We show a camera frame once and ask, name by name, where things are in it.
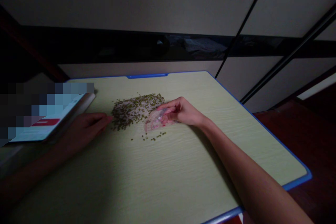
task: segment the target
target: tablet screen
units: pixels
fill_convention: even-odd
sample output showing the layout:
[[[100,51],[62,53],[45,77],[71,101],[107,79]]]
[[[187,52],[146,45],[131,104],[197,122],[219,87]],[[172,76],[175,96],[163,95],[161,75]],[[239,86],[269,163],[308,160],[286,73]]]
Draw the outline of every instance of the tablet screen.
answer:
[[[24,128],[23,132],[10,142],[31,142],[46,139],[84,95],[81,94],[74,98],[61,113],[48,115],[29,128]]]

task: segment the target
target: pile of mung beans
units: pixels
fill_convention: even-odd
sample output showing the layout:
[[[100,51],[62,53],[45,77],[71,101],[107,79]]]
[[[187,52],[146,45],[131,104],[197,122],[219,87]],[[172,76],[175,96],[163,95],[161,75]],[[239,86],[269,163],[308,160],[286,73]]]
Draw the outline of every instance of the pile of mung beans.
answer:
[[[117,99],[112,110],[114,117],[112,130],[125,130],[126,127],[132,124],[140,123],[146,120],[149,114],[158,106],[164,103],[164,98],[161,94],[147,94],[131,99]]]

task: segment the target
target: forearm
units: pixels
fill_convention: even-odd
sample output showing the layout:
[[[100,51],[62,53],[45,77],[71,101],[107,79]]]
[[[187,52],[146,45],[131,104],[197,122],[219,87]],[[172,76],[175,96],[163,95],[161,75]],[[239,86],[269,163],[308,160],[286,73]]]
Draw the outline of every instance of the forearm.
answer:
[[[10,211],[41,179],[62,164],[67,157],[51,149],[40,158],[21,168],[0,182],[0,208],[2,214]]]
[[[199,128],[223,162],[250,216],[257,223],[312,223],[290,195],[210,119]]]

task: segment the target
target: wood grain texture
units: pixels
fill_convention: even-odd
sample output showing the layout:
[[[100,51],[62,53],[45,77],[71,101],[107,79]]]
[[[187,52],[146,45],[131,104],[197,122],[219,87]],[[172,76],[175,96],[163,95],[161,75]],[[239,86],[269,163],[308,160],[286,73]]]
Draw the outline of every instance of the wood grain texture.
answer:
[[[184,96],[211,118],[280,184],[305,168],[207,72],[166,77],[77,79],[94,82],[87,112],[110,114],[113,100],[160,93]],[[51,174],[12,214],[17,223],[202,223],[239,205],[226,172],[205,136],[175,124],[143,141],[143,124],[107,129]]]

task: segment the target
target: right hand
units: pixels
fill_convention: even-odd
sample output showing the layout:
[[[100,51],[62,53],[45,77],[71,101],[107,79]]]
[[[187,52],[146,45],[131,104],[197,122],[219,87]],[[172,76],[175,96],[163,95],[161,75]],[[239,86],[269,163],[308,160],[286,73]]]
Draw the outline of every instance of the right hand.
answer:
[[[162,121],[179,121],[184,124],[200,127],[206,118],[201,112],[195,109],[184,97],[179,97],[171,102],[162,104],[157,109],[169,108],[170,113],[162,117]]]

